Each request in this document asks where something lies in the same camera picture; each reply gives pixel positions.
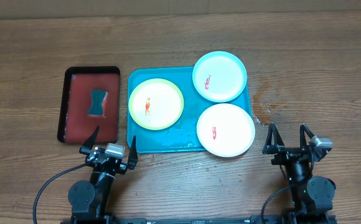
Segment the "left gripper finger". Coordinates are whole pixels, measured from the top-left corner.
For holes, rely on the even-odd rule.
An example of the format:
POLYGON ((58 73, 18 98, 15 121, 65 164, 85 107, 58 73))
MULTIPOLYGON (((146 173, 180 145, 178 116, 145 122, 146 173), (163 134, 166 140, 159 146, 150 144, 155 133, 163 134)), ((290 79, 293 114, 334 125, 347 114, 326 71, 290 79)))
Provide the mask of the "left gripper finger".
POLYGON ((133 136, 131 147, 128 155, 127 168, 133 170, 138 163, 138 153, 136 150, 136 136, 133 136))
POLYGON ((100 129, 100 127, 97 126, 96 129, 94 130, 94 132, 90 135, 90 137, 82 143, 82 149, 92 150, 92 147, 96 141, 99 129, 100 129))

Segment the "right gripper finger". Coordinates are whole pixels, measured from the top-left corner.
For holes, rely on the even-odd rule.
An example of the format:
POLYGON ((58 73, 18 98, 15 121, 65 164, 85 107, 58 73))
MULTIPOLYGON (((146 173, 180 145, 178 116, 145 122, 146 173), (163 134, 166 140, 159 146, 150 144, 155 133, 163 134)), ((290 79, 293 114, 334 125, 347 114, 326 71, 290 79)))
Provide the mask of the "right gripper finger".
POLYGON ((305 124, 302 124, 300 125, 299 130, 300 148, 304 148, 307 145, 306 136, 308 136, 309 139, 312 139, 314 137, 314 134, 305 124))
POLYGON ((268 128, 268 135, 263 146, 262 153, 279 153, 285 149, 285 145, 274 123, 268 128))

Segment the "green pink sponge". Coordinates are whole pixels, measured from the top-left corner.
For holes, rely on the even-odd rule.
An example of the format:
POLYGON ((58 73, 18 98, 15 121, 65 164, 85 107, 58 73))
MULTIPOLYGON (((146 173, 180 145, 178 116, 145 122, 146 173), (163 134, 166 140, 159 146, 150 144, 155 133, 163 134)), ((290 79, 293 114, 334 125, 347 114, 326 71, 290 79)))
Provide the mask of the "green pink sponge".
POLYGON ((103 116, 108 92, 105 90, 91 91, 91 105, 88 109, 89 116, 103 116))

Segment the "white plate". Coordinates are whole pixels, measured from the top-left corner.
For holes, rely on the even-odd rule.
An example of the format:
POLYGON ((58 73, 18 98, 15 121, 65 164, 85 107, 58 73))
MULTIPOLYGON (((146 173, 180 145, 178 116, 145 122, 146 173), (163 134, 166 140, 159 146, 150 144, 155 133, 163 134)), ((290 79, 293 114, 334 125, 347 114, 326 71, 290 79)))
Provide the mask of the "white plate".
POLYGON ((236 157, 251 147, 255 125, 241 107, 220 103, 207 108, 197 121, 197 137, 204 149, 219 157, 236 157))

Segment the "yellow-green rimmed plate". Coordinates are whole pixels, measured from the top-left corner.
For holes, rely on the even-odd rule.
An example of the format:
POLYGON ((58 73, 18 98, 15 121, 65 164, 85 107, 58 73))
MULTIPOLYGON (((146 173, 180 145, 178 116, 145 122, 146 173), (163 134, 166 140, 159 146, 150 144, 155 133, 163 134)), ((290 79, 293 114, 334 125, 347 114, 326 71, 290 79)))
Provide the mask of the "yellow-green rimmed plate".
POLYGON ((180 89, 162 78, 143 81, 131 92, 128 100, 133 121, 153 131, 172 126, 183 109, 184 97, 180 89))

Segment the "light blue plate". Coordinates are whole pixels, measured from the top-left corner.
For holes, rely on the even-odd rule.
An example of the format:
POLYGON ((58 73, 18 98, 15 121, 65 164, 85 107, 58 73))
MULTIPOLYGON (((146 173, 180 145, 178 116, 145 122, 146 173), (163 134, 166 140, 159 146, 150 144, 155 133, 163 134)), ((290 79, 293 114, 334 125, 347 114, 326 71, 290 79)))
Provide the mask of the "light blue plate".
POLYGON ((245 89, 247 71, 235 55, 214 51, 198 59, 193 67, 192 81, 202 97, 224 103, 234 100, 245 89))

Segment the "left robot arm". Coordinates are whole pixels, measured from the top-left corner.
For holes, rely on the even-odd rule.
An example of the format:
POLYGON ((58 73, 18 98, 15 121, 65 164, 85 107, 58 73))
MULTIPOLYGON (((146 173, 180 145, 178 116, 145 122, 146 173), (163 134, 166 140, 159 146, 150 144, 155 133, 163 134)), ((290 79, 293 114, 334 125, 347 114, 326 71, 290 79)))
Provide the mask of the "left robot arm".
POLYGON ((108 143, 105 148, 95 147, 99 129, 82 143, 79 153, 86 155, 84 166, 91 167, 90 180, 72 185, 68 201, 72 206, 71 223, 119 223, 116 216, 106 211, 115 175, 124 175, 138 163, 136 138, 133 138, 128 160, 123 162, 125 147, 108 143))

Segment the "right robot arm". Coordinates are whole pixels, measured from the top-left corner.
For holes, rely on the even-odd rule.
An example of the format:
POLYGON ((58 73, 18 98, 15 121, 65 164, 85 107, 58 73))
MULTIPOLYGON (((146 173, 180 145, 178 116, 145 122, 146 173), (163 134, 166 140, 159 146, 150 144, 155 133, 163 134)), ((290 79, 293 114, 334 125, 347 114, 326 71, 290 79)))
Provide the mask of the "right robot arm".
POLYGON ((299 147, 286 147, 277 127, 271 123, 263 146, 263 154, 272 154, 272 165, 279 166, 288 185, 266 199, 261 208, 262 223, 336 223, 336 217, 329 216, 336 184, 332 180, 313 174, 314 164, 325 158, 333 142, 326 137, 316 136, 305 125, 299 128, 299 147), (293 207, 285 209, 274 218, 265 217, 265 208, 277 195, 291 192, 293 207))

